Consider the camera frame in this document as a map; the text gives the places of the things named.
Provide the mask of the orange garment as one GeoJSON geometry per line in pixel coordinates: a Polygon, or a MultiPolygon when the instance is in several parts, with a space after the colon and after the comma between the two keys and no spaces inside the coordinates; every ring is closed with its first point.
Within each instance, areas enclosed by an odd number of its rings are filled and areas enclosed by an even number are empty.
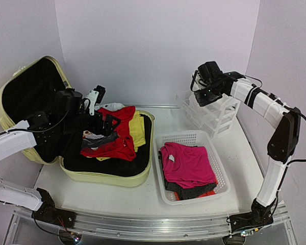
{"type": "MultiPolygon", "coordinates": [[[[174,192],[173,194],[174,194],[174,198],[175,198],[176,201],[181,201],[181,199],[179,198],[179,195],[176,192],[174,192]]],[[[208,191],[208,192],[198,196],[198,198],[203,198],[203,197],[207,197],[207,196],[211,196],[211,195],[215,195],[215,194],[216,194],[216,192],[212,190],[212,191],[208,191]]]]}

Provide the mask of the magenta garment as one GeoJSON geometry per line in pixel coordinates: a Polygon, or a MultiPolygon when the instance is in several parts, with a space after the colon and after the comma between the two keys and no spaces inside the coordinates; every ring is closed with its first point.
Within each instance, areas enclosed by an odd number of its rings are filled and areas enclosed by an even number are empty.
{"type": "Polygon", "coordinates": [[[169,183],[175,183],[183,189],[217,183],[204,146],[167,142],[160,151],[164,177],[169,183]]]}

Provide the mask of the pale green hard-shell suitcase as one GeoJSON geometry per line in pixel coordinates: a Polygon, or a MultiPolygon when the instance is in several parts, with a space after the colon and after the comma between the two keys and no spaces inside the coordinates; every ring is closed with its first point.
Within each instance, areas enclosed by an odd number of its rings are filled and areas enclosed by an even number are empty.
{"type": "MultiPolygon", "coordinates": [[[[56,93],[72,88],[60,64],[53,57],[45,56],[19,69],[0,89],[0,124],[3,129],[17,126],[31,114],[39,111],[53,112],[56,93]]],[[[94,115],[96,104],[105,94],[105,89],[97,86],[83,96],[77,113],[94,115]]],[[[59,162],[66,174],[76,181],[104,183],[123,187],[135,187],[144,183],[151,167],[152,135],[154,117],[138,110],[144,119],[146,144],[139,147],[132,161],[119,158],[92,158],[81,155],[83,132],[66,135],[54,147],[35,146],[23,151],[31,161],[39,164],[59,162]]]]}

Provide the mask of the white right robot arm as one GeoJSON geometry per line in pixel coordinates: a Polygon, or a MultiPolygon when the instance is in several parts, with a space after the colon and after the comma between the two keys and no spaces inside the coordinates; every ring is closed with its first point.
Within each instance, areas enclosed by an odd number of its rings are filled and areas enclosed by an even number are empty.
{"type": "Polygon", "coordinates": [[[230,217],[232,222],[245,221],[251,226],[268,223],[276,209],[278,193],[289,166],[295,162],[306,162],[306,158],[292,158],[299,142],[301,120],[306,122],[306,116],[297,107],[289,107],[279,97],[264,91],[235,71],[204,74],[196,70],[190,88],[202,107],[227,95],[243,102],[274,128],[267,144],[267,172],[251,211],[230,217]]]}

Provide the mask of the white plastic drawer organizer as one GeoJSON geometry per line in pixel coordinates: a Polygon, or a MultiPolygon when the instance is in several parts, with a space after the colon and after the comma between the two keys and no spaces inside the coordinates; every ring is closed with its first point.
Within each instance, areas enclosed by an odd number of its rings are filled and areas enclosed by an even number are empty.
{"type": "Polygon", "coordinates": [[[201,107],[192,91],[176,94],[175,102],[199,129],[206,131],[211,139],[228,133],[237,116],[240,101],[224,95],[220,100],[201,107]]]}

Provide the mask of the red folded garment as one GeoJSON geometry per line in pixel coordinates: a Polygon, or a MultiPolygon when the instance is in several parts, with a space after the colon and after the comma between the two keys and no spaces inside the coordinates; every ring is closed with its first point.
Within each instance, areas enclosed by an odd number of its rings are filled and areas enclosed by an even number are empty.
{"type": "Polygon", "coordinates": [[[121,120],[120,125],[115,130],[118,138],[113,142],[99,146],[96,150],[85,148],[81,150],[81,155],[92,158],[119,158],[126,161],[132,161],[136,157],[136,153],[133,138],[130,135],[129,122],[134,117],[136,107],[128,106],[114,112],[105,108],[100,108],[98,112],[101,113],[104,118],[106,118],[107,115],[111,115],[121,120]]]}

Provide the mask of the yellow folded garment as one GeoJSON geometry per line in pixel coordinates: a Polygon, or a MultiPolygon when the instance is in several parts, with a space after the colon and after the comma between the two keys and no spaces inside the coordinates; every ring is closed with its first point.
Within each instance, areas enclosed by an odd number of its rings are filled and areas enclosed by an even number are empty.
{"type": "Polygon", "coordinates": [[[139,147],[146,144],[144,119],[140,116],[140,112],[136,110],[133,119],[129,122],[130,135],[133,138],[135,153],[139,147]]]}

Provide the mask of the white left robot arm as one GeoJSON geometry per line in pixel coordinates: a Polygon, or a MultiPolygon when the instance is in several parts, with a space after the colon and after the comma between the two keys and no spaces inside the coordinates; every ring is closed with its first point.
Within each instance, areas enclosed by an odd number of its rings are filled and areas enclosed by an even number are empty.
{"type": "Polygon", "coordinates": [[[42,165],[16,153],[0,162],[0,177],[24,187],[40,187],[49,192],[58,208],[103,213],[123,187],[103,183],[79,182],[70,178],[60,163],[42,165]]]}

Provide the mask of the white small bottle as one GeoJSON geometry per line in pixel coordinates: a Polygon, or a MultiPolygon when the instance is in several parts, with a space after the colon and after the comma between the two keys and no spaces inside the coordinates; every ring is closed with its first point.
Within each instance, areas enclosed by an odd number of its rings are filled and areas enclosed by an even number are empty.
{"type": "Polygon", "coordinates": [[[99,110],[101,108],[114,112],[114,111],[118,111],[124,108],[124,105],[121,103],[108,103],[108,104],[100,104],[100,105],[96,104],[94,106],[94,110],[99,110]]]}

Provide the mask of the white perforated plastic basket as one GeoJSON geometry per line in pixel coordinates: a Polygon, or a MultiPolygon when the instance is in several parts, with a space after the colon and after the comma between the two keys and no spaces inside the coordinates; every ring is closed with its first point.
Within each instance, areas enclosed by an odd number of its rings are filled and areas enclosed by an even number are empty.
{"type": "Polygon", "coordinates": [[[158,135],[154,151],[159,188],[166,204],[194,204],[229,194],[229,179],[206,132],[158,135]]]}

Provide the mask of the white printed garment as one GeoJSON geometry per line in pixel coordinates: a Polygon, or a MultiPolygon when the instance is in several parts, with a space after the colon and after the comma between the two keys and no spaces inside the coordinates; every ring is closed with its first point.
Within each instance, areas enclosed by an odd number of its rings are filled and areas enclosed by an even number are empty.
{"type": "Polygon", "coordinates": [[[97,149],[102,145],[114,142],[118,138],[118,134],[113,132],[109,136],[96,135],[89,131],[83,132],[83,140],[81,149],[97,149]]]}

